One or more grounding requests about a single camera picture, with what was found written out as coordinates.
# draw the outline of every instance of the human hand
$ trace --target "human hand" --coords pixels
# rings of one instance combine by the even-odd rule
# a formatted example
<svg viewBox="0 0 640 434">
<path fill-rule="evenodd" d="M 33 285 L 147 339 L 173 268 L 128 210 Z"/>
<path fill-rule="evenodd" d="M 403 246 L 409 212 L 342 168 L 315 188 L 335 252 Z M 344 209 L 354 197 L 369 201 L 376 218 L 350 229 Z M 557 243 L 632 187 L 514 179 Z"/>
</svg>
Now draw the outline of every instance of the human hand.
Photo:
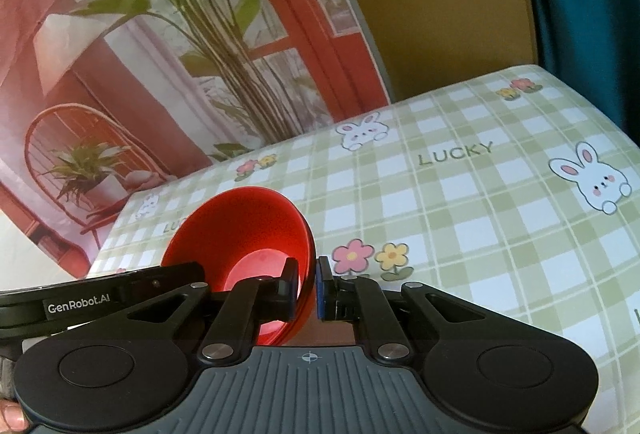
<svg viewBox="0 0 640 434">
<path fill-rule="evenodd" d="M 27 428 L 27 420 L 15 401 L 0 400 L 0 432 L 21 432 Z"/>
</svg>

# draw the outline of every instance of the pink flower print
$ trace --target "pink flower print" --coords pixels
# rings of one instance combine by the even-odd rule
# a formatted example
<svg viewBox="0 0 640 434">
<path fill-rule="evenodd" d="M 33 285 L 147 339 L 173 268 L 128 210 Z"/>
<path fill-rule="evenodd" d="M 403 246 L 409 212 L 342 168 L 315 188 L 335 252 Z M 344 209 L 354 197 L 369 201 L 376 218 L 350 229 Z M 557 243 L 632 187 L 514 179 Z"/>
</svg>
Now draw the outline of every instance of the pink flower print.
<svg viewBox="0 0 640 434">
<path fill-rule="evenodd" d="M 238 175 L 251 173 L 254 171 L 256 165 L 258 165 L 258 161 L 256 159 L 248 159 L 236 169 L 236 172 L 238 173 Z"/>
<path fill-rule="evenodd" d="M 532 88 L 535 86 L 533 81 L 529 79 L 516 79 L 511 81 L 511 87 L 519 90 L 526 90 L 527 88 Z"/>
<path fill-rule="evenodd" d="M 336 262 L 334 266 L 335 273 L 341 275 L 343 273 L 361 272 L 367 270 L 369 261 L 367 260 L 373 255 L 374 248 L 365 245 L 361 239 L 352 239 L 345 247 L 337 247 L 331 254 Z"/>
</svg>

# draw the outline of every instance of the metal pivot screw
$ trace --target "metal pivot screw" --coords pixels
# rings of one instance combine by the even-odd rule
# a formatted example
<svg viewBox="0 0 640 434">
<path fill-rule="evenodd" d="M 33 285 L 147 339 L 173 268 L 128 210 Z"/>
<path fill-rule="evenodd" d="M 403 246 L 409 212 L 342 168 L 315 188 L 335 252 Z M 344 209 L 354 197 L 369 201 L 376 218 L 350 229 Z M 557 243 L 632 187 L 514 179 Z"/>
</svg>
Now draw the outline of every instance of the metal pivot screw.
<svg viewBox="0 0 640 434">
<path fill-rule="evenodd" d="M 391 342 L 389 344 L 382 344 L 378 348 L 378 354 L 385 360 L 398 360 L 398 358 L 404 358 L 409 354 L 409 348 L 404 344 Z"/>
<path fill-rule="evenodd" d="M 228 344 L 209 344 L 202 348 L 202 356 L 209 360 L 222 360 L 234 354 L 234 348 Z"/>
</svg>

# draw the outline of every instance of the red bowl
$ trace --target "red bowl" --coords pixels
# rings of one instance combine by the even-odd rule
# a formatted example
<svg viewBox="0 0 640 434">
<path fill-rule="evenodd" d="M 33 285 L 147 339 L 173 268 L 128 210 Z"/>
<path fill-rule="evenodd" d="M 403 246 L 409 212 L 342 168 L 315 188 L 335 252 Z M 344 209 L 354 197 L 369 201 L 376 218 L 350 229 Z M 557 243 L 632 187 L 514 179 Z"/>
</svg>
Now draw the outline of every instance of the red bowl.
<svg viewBox="0 0 640 434">
<path fill-rule="evenodd" d="M 212 291 L 227 291 L 247 277 L 282 273 L 285 259 L 298 260 L 296 318 L 260 328 L 258 345 L 280 345 L 302 328 L 313 308 L 316 250 L 305 218 L 279 192 L 244 186 L 214 196 L 191 214 L 169 243 L 162 266 L 196 261 Z"/>
</svg>

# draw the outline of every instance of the black round disc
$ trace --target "black round disc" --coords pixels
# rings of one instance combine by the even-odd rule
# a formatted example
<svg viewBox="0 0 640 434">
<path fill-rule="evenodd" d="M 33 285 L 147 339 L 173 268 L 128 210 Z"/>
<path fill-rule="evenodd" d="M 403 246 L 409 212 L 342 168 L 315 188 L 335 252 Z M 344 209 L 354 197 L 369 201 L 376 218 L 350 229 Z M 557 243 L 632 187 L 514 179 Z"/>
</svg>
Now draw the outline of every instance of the black round disc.
<svg viewBox="0 0 640 434">
<path fill-rule="evenodd" d="M 525 346 L 498 346 L 478 358 L 482 375 L 511 388 L 529 388 L 546 382 L 554 366 L 546 355 Z"/>
<path fill-rule="evenodd" d="M 116 364 L 111 377 L 109 360 Z M 113 431 L 143 422 L 174 403 L 187 377 L 187 360 L 169 339 L 61 335 L 34 345 L 14 370 L 16 397 L 32 422 L 68 432 Z"/>
<path fill-rule="evenodd" d="M 546 432 L 586 413 L 598 387 L 593 361 L 558 340 L 441 340 L 424 382 L 436 400 L 482 430 Z"/>
<path fill-rule="evenodd" d="M 58 369 L 69 384 L 97 388 L 117 384 L 129 376 L 133 367 L 133 358 L 123 349 L 87 346 L 65 355 Z"/>
</svg>

